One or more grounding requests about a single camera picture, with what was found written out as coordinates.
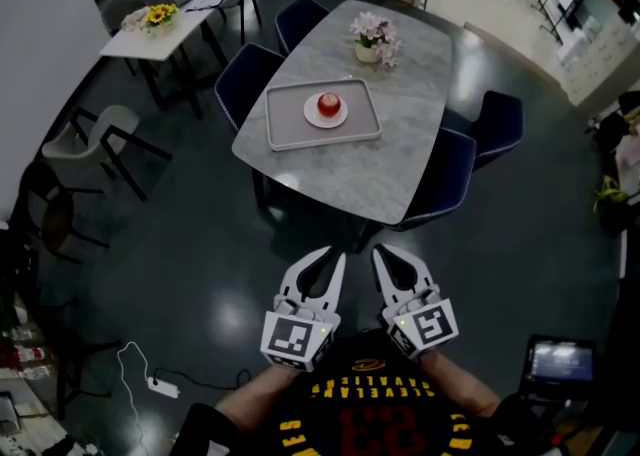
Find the yellow flowers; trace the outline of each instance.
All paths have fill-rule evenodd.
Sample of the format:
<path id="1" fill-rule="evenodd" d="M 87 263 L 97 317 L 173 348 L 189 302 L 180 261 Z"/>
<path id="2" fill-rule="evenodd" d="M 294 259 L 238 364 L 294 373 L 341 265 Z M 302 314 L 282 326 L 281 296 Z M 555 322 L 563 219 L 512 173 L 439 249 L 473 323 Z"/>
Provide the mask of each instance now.
<path id="1" fill-rule="evenodd" d="M 171 17 L 178 11 L 175 4 L 159 4 L 151 6 L 149 13 L 145 15 L 144 20 L 149 26 L 159 26 L 160 24 L 169 24 Z"/>

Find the white cable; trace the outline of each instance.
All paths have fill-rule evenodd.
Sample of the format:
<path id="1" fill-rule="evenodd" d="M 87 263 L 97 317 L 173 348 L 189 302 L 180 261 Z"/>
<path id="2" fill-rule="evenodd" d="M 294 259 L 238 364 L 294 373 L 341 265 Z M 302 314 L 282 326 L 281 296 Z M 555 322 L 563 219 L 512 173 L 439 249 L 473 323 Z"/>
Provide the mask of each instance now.
<path id="1" fill-rule="evenodd" d="M 122 383 L 124 384 L 125 388 L 127 389 L 127 392 L 129 392 L 129 402 L 131 404 L 131 408 L 133 409 L 133 413 L 136 414 L 136 427 L 138 428 L 138 431 L 140 431 L 140 439 L 138 440 L 138 442 L 140 443 L 140 445 L 142 446 L 144 451 L 147 453 L 147 456 L 150 456 L 149 455 L 149 449 L 147 449 L 147 446 L 144 445 L 144 443 L 142 442 L 142 439 L 144 438 L 144 431 L 142 431 L 142 428 L 140 427 L 140 423 L 139 423 L 140 422 L 140 416 L 138 415 L 138 410 L 136 410 L 136 407 L 133 404 L 133 393 L 131 392 L 131 389 L 129 388 L 129 385 L 127 385 L 127 382 L 124 380 L 124 364 L 122 363 L 122 360 L 120 359 L 120 353 L 126 351 L 127 348 L 129 346 L 132 346 L 132 345 L 136 347 L 136 349 L 138 350 L 138 353 L 140 353 L 140 356 L 144 360 L 144 382 L 146 384 L 147 380 L 148 380 L 147 370 L 149 369 L 149 362 L 147 362 L 147 359 L 145 358 L 144 353 L 142 352 L 140 347 L 135 342 L 133 342 L 133 341 L 127 342 L 127 345 L 124 348 L 122 348 L 120 351 L 118 351 L 116 356 L 118 357 L 118 362 L 120 362 L 120 379 L 122 380 Z"/>

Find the white plate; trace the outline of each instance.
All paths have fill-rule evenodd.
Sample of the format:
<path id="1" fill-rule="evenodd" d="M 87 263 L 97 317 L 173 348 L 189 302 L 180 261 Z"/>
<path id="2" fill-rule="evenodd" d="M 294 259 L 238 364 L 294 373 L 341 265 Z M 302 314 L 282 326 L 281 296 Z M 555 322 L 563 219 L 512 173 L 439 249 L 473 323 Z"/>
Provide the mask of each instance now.
<path id="1" fill-rule="evenodd" d="M 340 99 L 340 111 L 332 117 L 327 117 L 321 115 L 318 111 L 318 99 L 322 95 L 324 95 L 324 92 L 316 93 L 307 99 L 307 102 L 304 103 L 304 117 L 311 125 L 315 125 L 321 129 L 333 129 L 334 127 L 338 127 L 347 119 L 347 115 L 349 114 L 347 103 L 342 97 L 338 97 Z"/>

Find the navy blue chair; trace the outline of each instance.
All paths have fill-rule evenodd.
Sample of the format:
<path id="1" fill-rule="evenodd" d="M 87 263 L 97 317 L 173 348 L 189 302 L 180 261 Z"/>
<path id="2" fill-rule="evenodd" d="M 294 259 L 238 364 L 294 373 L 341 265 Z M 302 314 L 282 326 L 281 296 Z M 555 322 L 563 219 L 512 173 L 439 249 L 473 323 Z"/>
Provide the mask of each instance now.
<path id="1" fill-rule="evenodd" d="M 520 99 L 503 93 L 487 92 L 480 116 L 471 122 L 445 109 L 441 127 L 471 136 L 478 143 L 474 170 L 518 146 L 524 135 L 524 111 Z"/>
<path id="2" fill-rule="evenodd" d="M 328 14 L 329 10 L 312 0 L 295 0 L 287 6 L 276 17 L 280 52 L 288 56 Z"/>
<path id="3" fill-rule="evenodd" d="M 238 134 L 251 108 L 284 62 L 278 53 L 256 44 L 246 44 L 234 56 L 216 81 L 216 98 L 233 134 Z M 264 177 L 251 169 L 253 189 L 259 207 L 264 207 Z"/>
<path id="4" fill-rule="evenodd" d="M 462 205 L 476 160 L 473 138 L 441 128 L 431 151 L 427 168 L 404 219 L 397 225 L 369 220 L 358 240 L 360 253 L 369 239 L 383 228 L 403 232 L 455 211 Z"/>

